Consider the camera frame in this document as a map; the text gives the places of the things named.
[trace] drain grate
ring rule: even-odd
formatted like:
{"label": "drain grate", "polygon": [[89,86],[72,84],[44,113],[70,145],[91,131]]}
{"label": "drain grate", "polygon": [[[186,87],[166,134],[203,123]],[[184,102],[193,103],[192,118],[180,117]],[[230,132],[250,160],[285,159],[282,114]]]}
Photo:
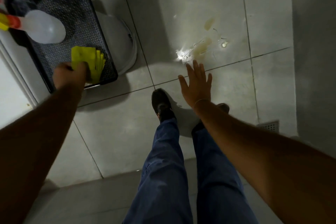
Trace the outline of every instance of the drain grate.
{"label": "drain grate", "polygon": [[258,128],[266,129],[275,133],[279,133],[279,121],[272,121],[267,123],[262,123],[257,125]]}

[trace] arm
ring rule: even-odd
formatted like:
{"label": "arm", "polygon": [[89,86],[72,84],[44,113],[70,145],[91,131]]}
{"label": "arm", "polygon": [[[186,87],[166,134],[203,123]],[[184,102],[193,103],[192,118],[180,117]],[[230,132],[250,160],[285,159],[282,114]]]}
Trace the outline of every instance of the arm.
{"label": "arm", "polygon": [[335,223],[336,160],[300,142],[260,130],[210,102],[212,76],[187,65],[182,94],[235,168],[285,224]]}
{"label": "arm", "polygon": [[61,64],[58,89],[35,110],[0,130],[0,223],[21,223],[36,199],[70,128],[85,84],[86,66]]}

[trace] metal tray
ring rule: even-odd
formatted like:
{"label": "metal tray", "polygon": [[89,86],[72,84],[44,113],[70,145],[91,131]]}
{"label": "metal tray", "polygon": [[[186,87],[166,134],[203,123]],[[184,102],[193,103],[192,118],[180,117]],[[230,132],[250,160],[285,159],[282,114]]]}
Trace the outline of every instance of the metal tray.
{"label": "metal tray", "polygon": [[117,79],[118,73],[91,0],[6,0],[6,7],[10,14],[21,17],[30,10],[41,10],[64,24],[66,36],[59,44],[39,44],[25,32],[10,29],[16,43],[28,49],[50,93],[55,91],[53,69],[60,62],[71,61],[71,48],[74,46],[95,47],[105,54],[100,83],[85,88]]}

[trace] bracelet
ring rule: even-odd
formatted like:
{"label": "bracelet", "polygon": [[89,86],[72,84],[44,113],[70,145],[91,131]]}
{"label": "bracelet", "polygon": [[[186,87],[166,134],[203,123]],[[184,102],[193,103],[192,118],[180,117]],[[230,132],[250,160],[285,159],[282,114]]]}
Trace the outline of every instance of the bracelet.
{"label": "bracelet", "polygon": [[199,99],[199,100],[197,100],[197,101],[195,102],[193,109],[195,108],[196,104],[197,104],[199,101],[201,101],[201,100],[207,100],[207,101],[209,101],[209,100],[206,99],[206,98],[201,98],[201,99]]}

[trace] blue jeans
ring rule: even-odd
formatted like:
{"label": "blue jeans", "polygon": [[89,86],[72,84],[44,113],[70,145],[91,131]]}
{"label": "blue jeans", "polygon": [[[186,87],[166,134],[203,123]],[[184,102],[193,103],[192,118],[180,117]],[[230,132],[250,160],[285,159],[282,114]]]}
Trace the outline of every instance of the blue jeans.
{"label": "blue jeans", "polygon": [[[194,132],[192,140],[198,172],[198,224],[258,223],[237,171],[208,131],[203,128]],[[123,223],[193,223],[175,118],[163,121],[156,129],[137,195]]]}

